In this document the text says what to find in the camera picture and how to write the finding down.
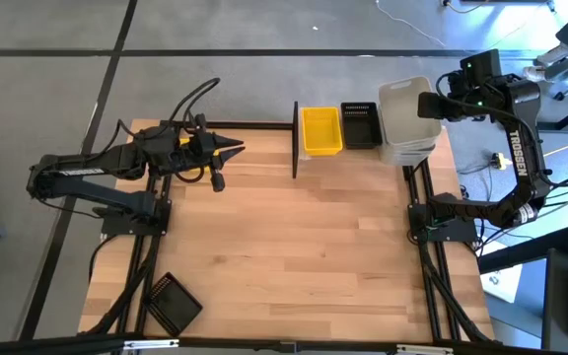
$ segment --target stacked white bins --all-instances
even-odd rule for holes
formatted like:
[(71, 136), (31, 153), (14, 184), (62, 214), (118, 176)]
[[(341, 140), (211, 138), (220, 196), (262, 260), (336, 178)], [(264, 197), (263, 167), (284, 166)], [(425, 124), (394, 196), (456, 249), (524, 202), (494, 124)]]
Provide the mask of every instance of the stacked white bins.
[(418, 117), (418, 96), (430, 92), (425, 77), (415, 77), (379, 88), (383, 145), (381, 160), (392, 166), (416, 166), (435, 148), (442, 124)]

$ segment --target gray floor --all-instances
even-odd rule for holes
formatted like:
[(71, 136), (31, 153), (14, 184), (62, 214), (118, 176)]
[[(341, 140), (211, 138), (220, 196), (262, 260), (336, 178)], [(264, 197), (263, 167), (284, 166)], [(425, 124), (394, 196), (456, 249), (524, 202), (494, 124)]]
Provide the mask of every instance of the gray floor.
[[(0, 47), (110, 48), (126, 4), (32, 0), (22, 5), (0, 0)], [(485, 5), (469, 16), (444, 11), (434, 0), (381, 0), (381, 5), (435, 34), (447, 48), (458, 49), (488, 48), (525, 22), (496, 47), (548, 49), (557, 43), (555, 31), (568, 20), (564, 0), (556, 2), (555, 15), (546, 6), (533, 4)], [(373, 0), (140, 1), (126, 47), (440, 48), (379, 12)], [(518, 73), (530, 64), (505, 61), (503, 67)], [(434, 81), (458, 67), (458, 58), (123, 58), (96, 147), (104, 146), (119, 118), (165, 118), (177, 100), (213, 76), (223, 79), (221, 85), (196, 108), (209, 119), (290, 120), (294, 100), (302, 106), (377, 101), (383, 83), (420, 75)], [(7, 231), (0, 239), (0, 340), (16, 336), (55, 216), (27, 197), (27, 168), (42, 154), (80, 149), (106, 68), (105, 58), (0, 58), (0, 227)], [(568, 113), (568, 98), (559, 103), (548, 97), (566, 85), (544, 87), (541, 120), (558, 120)], [(496, 125), (462, 122), (448, 127), (459, 169), (480, 165), (484, 151), (507, 152)], [(545, 150), (568, 142), (567, 134), (542, 138)], [(554, 179), (566, 178), (567, 157), (563, 152), (547, 160), (557, 173)], [(112, 184), (110, 179), (103, 182)], [(484, 198), (479, 177), (462, 183), (475, 198)], [(512, 185), (510, 171), (497, 173), (493, 199)], [(79, 203), (78, 208), (89, 205)], [(566, 212), (558, 218), (565, 221)], [(516, 233), (537, 236), (543, 228), (527, 226)], [(96, 221), (72, 220), (38, 336), (76, 331), (98, 230)]]

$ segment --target yellow bin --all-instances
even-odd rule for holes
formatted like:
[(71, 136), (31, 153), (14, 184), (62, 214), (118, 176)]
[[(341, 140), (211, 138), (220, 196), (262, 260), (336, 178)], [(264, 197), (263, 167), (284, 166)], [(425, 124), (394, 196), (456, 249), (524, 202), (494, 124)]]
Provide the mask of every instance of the yellow bin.
[(343, 149), (338, 107), (303, 107), (302, 130), (310, 156), (332, 156)]

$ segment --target wooden table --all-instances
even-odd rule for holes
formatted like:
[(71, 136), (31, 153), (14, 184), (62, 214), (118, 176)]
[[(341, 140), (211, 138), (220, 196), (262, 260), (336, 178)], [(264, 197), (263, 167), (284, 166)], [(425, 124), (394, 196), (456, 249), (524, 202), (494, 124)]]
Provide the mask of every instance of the wooden table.
[[(132, 129), (158, 124), (140, 119)], [(244, 140), (247, 149), (223, 169), (223, 192), (214, 193), (209, 178), (189, 185), (173, 179), (172, 217), (155, 269), (155, 280), (170, 271), (203, 305), (181, 336), (432, 341), (417, 247), (406, 239), (409, 197), (400, 167), (383, 165), (375, 150), (343, 150), (300, 161), (292, 179), (290, 131), (216, 132)], [(429, 162), (435, 192), (460, 196), (446, 130)], [(144, 190), (145, 181), (119, 180), (117, 188)], [(80, 330), (122, 291), (133, 240), (116, 238), (99, 253)], [(459, 243), (445, 248), (457, 299), (492, 336), (473, 254)], [(437, 305), (448, 337), (439, 295)], [(150, 316), (144, 332), (168, 336)]]

